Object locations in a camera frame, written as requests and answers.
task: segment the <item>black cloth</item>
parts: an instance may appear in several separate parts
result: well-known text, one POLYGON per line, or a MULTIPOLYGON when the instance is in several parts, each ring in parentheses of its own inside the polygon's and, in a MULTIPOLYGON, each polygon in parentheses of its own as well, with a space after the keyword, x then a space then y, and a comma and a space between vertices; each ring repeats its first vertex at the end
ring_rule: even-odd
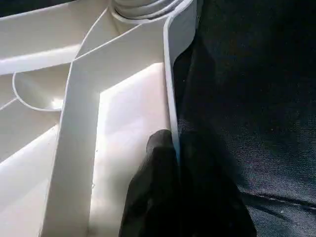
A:
POLYGON ((202 134, 260 237, 316 236, 315 22, 314 0, 205 0, 174 67, 180 138, 202 134))

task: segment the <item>gloved hand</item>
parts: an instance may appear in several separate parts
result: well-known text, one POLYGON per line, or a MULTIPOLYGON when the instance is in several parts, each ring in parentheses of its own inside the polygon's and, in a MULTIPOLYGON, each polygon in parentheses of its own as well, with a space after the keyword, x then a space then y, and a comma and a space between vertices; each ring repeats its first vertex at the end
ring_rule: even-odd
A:
POLYGON ((120 237, 255 237, 235 184, 201 138, 186 134, 176 160, 171 132, 149 138, 147 156, 132 179, 120 237))

